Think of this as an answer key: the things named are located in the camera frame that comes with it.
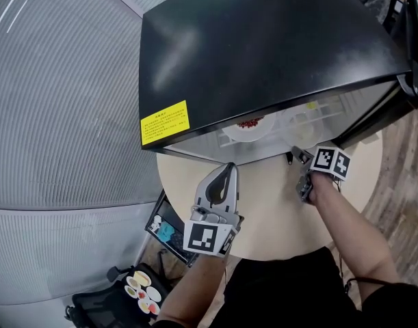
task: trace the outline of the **round table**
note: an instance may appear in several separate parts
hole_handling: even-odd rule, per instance
[[[352,155],[352,160],[341,192],[361,212],[378,180],[382,135],[345,151]],[[182,220],[188,220],[198,183],[219,165],[165,154],[157,155],[157,164],[172,207]],[[285,155],[239,166],[237,209],[245,219],[233,242],[232,255],[253,260],[284,260],[310,253],[332,241],[315,207],[300,201],[296,193],[299,177],[300,163],[294,160],[288,165]]]

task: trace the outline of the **glass panel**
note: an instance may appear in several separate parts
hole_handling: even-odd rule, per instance
[[[334,95],[306,105],[292,107],[271,114],[274,123],[266,135],[251,142],[240,142],[228,128],[182,141],[166,149],[209,159],[220,163],[232,161],[238,165],[283,154],[292,146],[312,148],[318,143],[334,139],[347,130],[363,113],[376,103],[393,82]],[[257,122],[256,128],[263,120]],[[236,133],[247,128],[233,125]]]

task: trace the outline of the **wooden floor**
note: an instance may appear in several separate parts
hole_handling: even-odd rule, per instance
[[[418,285],[418,111],[384,129],[383,142],[379,179],[363,214],[387,238],[402,280]],[[330,248],[337,258],[335,247]],[[154,261],[154,251],[147,249],[144,259]],[[237,261],[237,258],[232,260],[231,271]],[[165,267],[166,273],[184,273],[183,266],[172,258]],[[351,277],[346,266],[343,274],[345,281]],[[223,284],[201,327],[209,326],[222,305],[222,287]],[[359,306],[356,286],[350,296]]]

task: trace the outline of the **red food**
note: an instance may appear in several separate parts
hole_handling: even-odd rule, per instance
[[[241,128],[253,128],[259,123],[259,120],[262,119],[263,117],[258,117],[256,119],[247,120],[246,122],[239,123],[238,126]]]
[[[154,314],[157,313],[157,308],[155,307],[155,304],[153,303],[148,306],[148,310],[150,310]]]

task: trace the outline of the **cable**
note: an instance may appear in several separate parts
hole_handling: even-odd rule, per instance
[[[339,271],[340,271],[340,274],[341,274],[341,279],[343,280],[343,284],[344,284],[343,257],[341,256],[341,253],[339,253]]]

